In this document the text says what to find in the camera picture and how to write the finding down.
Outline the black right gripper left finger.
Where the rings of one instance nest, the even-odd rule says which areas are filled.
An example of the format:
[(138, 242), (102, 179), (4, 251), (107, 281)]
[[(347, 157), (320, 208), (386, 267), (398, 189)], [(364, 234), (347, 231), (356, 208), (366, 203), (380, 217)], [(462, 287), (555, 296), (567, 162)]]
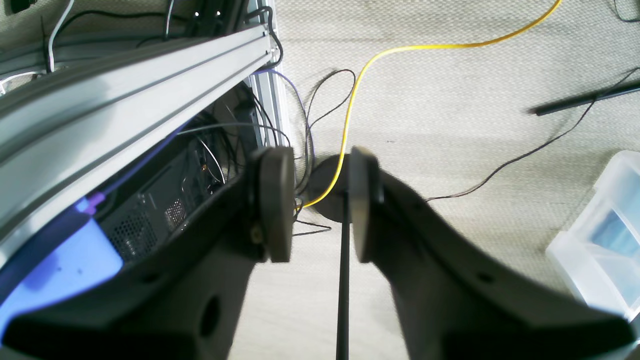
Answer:
[(169, 244), (97, 287), (12, 319), (2, 343), (40, 360), (224, 360), (250, 275), (291, 259), (294, 153), (252, 153)]

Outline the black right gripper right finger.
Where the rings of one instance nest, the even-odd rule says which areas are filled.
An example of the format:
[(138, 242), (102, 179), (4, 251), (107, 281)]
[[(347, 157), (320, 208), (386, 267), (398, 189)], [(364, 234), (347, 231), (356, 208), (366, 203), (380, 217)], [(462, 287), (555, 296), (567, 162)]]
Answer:
[(624, 359), (636, 334), (512, 271), (450, 227), (363, 146), (349, 154), (359, 262), (388, 281), (412, 360)]

